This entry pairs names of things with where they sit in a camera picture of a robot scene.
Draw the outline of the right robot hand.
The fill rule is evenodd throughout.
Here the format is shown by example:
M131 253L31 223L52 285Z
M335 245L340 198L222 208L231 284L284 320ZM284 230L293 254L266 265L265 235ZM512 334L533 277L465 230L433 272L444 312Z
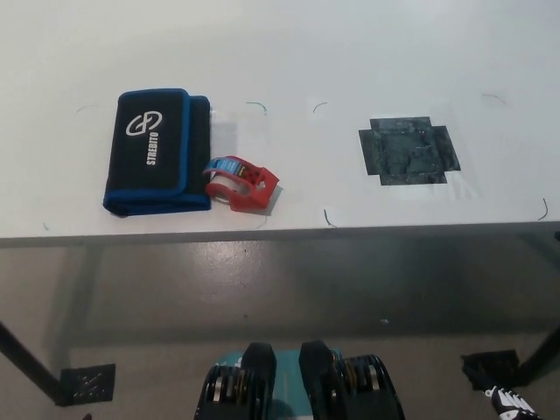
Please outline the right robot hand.
M484 391L500 420L542 420L543 418L512 389L493 386Z

